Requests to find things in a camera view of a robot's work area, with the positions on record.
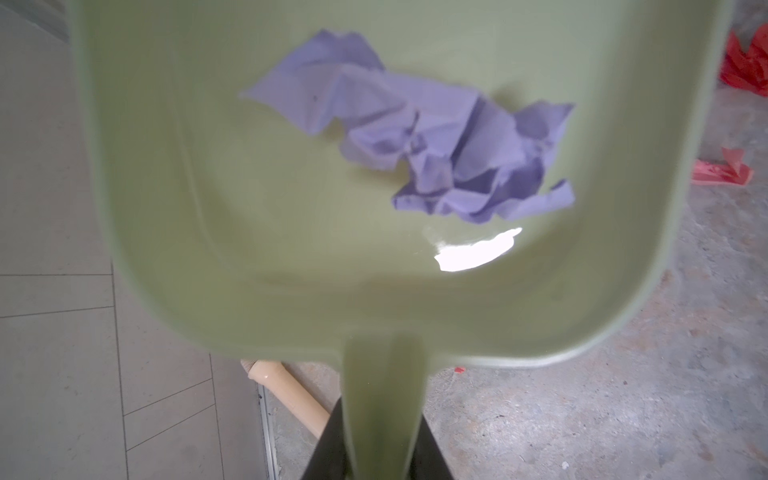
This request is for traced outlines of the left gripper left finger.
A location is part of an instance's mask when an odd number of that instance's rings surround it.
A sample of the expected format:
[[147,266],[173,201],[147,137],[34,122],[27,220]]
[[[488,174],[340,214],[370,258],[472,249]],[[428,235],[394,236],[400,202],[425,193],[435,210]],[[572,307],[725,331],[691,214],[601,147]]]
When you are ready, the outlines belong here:
[[345,480],[349,462],[344,439],[343,403],[339,399],[301,480]]

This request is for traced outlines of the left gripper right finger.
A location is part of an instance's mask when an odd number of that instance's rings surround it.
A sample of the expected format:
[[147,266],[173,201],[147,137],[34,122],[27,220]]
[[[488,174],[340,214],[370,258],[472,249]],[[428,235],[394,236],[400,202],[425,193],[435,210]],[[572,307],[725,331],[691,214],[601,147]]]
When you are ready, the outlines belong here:
[[410,465],[411,480],[453,480],[425,417],[421,418]]

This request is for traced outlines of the green dustpan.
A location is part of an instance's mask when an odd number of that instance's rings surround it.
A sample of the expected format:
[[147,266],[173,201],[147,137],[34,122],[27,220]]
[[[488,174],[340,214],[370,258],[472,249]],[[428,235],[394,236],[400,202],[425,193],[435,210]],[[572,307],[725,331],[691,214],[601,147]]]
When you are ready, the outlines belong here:
[[[71,1],[104,237],[161,321],[232,356],[342,378],[359,479],[401,479],[427,377],[539,367],[619,329],[676,234],[730,1]],[[342,157],[242,92],[322,29],[393,72],[517,110],[573,103],[546,186],[513,222],[398,212],[408,170]]]

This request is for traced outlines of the purple paper scrap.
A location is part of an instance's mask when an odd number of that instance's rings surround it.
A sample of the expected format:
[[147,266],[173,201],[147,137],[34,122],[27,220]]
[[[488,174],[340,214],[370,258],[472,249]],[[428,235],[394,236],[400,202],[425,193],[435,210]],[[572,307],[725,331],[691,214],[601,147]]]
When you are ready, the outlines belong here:
[[398,210],[483,224],[575,200],[564,180],[542,190],[571,104],[537,101],[510,112],[475,89],[387,70],[355,32],[318,32],[245,96],[309,135],[340,122],[339,149],[351,162],[384,171],[405,162],[408,183],[392,198]]

